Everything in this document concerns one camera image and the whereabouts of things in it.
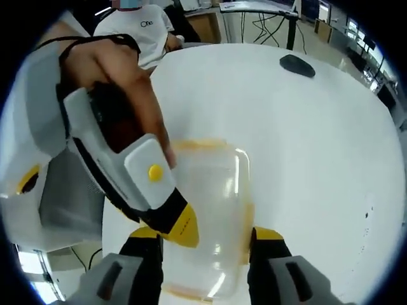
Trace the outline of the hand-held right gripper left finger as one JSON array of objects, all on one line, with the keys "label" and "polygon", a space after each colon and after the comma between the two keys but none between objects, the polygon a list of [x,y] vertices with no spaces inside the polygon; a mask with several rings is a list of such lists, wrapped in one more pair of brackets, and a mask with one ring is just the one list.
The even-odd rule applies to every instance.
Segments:
[{"label": "hand-held right gripper left finger", "polygon": [[158,304],[163,240],[150,227],[130,234],[118,254],[105,256],[81,277],[69,304]]}]

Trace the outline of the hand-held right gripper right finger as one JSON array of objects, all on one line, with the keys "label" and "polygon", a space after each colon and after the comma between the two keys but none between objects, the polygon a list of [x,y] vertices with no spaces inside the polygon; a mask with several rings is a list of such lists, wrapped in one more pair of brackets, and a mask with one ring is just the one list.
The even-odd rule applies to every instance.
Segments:
[{"label": "hand-held right gripper right finger", "polygon": [[251,304],[338,304],[331,284],[300,255],[292,255],[278,232],[254,227],[249,256]]}]

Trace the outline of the person's left hand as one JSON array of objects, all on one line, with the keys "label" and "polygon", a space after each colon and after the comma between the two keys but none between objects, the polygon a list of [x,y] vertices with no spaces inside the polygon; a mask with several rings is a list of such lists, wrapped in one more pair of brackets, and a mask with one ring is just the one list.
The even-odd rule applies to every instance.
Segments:
[{"label": "person's left hand", "polygon": [[92,76],[90,93],[102,99],[107,117],[100,123],[106,142],[114,153],[120,153],[143,135],[157,137],[171,168],[176,157],[163,122],[163,115],[153,91],[149,74],[140,68],[123,72],[98,69]]}]

